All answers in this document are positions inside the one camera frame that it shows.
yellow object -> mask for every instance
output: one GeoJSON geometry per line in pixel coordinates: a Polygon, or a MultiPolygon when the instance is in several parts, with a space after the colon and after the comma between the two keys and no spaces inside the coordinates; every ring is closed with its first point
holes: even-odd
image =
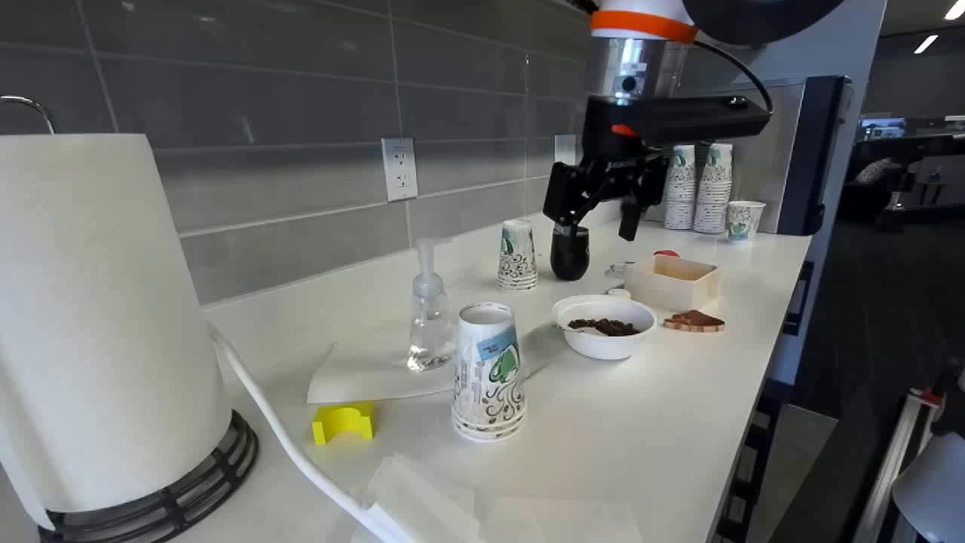
{"type": "Polygon", "coordinates": [[[375,403],[328,403],[321,407],[310,419],[314,446],[332,443],[337,434],[358,434],[363,441],[375,439],[375,403]]]}

gray tile backsplash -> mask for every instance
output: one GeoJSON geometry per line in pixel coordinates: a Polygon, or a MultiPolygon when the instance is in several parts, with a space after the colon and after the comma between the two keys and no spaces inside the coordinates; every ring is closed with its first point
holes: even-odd
{"type": "MultiPolygon", "coordinates": [[[[148,132],[206,301],[542,205],[582,120],[584,19],[551,0],[5,0],[0,90],[148,132]],[[387,203],[380,139],[416,143],[387,203]]],[[[0,132],[39,132],[0,109],[0,132]]]]}

clear glass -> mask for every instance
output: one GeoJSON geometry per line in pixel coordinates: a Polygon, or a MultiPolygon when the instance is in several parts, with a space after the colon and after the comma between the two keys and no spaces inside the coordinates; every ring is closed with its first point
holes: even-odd
{"type": "Polygon", "coordinates": [[[433,370],[453,359],[455,353],[455,324],[448,312],[448,298],[416,298],[413,329],[411,329],[411,370],[433,370]]]}

white bowl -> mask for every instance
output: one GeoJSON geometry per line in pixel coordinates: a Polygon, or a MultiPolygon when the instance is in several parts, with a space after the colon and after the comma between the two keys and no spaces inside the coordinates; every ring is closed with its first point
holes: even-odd
{"type": "Polygon", "coordinates": [[[631,359],[647,335],[659,329],[659,314],[635,298],[573,297],[551,306],[554,324],[568,343],[587,359],[631,359]],[[635,324],[637,335],[600,335],[593,329],[570,329],[573,320],[621,320],[635,324]]]}

white countertop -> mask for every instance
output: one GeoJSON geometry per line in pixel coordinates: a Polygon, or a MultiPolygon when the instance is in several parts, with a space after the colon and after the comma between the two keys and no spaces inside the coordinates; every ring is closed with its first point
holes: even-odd
{"type": "MultiPolygon", "coordinates": [[[[549,247],[549,224],[533,217],[536,247],[549,247]]],[[[281,419],[310,460],[347,492],[363,492],[390,452],[405,452],[450,482],[496,499],[593,500],[631,510],[642,541],[708,541],[729,482],[755,397],[765,377],[785,312],[792,297],[808,240],[761,237],[750,245],[642,228],[635,245],[614,224],[592,228],[593,267],[578,284],[549,274],[533,294],[501,294],[496,281],[496,228],[462,237],[438,252],[453,312],[501,298],[516,308],[527,382],[525,432],[498,446],[474,446],[450,432],[448,397],[387,402],[378,441],[336,441],[314,449],[306,393],[314,367],[337,343],[387,343],[405,361],[411,278],[416,257],[384,257],[317,274],[279,290],[206,308],[236,342],[281,419]],[[725,297],[713,314],[721,335],[654,331],[629,361],[587,361],[549,327],[554,298],[604,294],[608,263],[642,261],[673,247],[721,267],[725,297]]],[[[214,517],[180,541],[347,541],[349,521],[317,494],[284,460],[255,403],[228,381],[236,407],[255,423],[264,456],[252,479],[214,517]]],[[[34,538],[0,482],[0,541],[34,538]]]]}

